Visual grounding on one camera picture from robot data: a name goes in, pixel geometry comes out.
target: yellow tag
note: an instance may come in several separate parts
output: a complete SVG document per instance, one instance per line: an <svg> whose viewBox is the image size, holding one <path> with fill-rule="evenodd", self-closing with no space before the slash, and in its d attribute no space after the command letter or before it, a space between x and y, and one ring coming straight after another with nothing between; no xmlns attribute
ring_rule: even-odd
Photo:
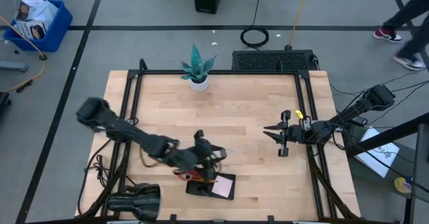
<svg viewBox="0 0 429 224"><path fill-rule="evenodd" d="M295 113L296 113L296 114L298 114L298 117L299 117L300 119L303 119L303 118L304 118L304 116L303 116L303 114L301 113L301 111L300 111L300 110L296 110L296 111L295 111Z"/></svg>

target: gray pants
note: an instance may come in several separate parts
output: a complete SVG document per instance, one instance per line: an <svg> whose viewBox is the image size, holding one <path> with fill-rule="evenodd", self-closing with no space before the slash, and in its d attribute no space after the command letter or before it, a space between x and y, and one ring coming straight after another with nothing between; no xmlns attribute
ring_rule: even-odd
<svg viewBox="0 0 429 224"><path fill-rule="evenodd" d="M395 30L411 19L429 11L429 0L410 0L403 9L383 23L387 30ZM411 59L420 48L429 43L429 16L426 16L417 34L397 53L397 56Z"/></svg>

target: person's leg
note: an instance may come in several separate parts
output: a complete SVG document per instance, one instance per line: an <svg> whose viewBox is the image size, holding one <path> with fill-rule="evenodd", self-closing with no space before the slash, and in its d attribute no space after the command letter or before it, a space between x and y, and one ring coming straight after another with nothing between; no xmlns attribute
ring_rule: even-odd
<svg viewBox="0 0 429 224"><path fill-rule="evenodd" d="M410 0L403 9L383 23L383 28L396 30L411 19L429 10L429 0Z"/></svg>
<svg viewBox="0 0 429 224"><path fill-rule="evenodd" d="M374 32L373 37L399 43L402 38L396 34L395 30L428 10L429 0L410 0L403 9L399 10L392 18L384 22L383 26Z"/></svg>
<svg viewBox="0 0 429 224"><path fill-rule="evenodd" d="M393 57L393 59L409 68L410 70L420 70L425 68L423 62L416 58L417 52L429 43L429 16L426 16L417 33L407 44Z"/></svg>

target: white pot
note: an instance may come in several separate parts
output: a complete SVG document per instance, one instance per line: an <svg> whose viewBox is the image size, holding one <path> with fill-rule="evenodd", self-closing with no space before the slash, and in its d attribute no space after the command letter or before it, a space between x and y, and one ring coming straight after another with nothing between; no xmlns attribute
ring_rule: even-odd
<svg viewBox="0 0 429 224"><path fill-rule="evenodd" d="M189 79L190 87L194 89L194 91L205 91L208 87L208 76L206 77L206 80L202 83L195 83L191 79Z"/></svg>

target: sneaker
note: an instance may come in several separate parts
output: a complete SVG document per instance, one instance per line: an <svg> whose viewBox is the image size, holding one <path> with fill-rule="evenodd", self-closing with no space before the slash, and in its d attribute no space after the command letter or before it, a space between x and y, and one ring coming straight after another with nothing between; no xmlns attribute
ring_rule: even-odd
<svg viewBox="0 0 429 224"><path fill-rule="evenodd" d="M373 37L375 39L387 40L388 42L399 43L402 41L402 37L396 34L394 30L387 30L380 27L374 32Z"/></svg>
<svg viewBox="0 0 429 224"><path fill-rule="evenodd" d="M401 64L403 67L408 68L410 70L422 70L426 68L426 65L418 60L416 57L413 57L412 59L402 58L399 56L394 56L393 59Z"/></svg>

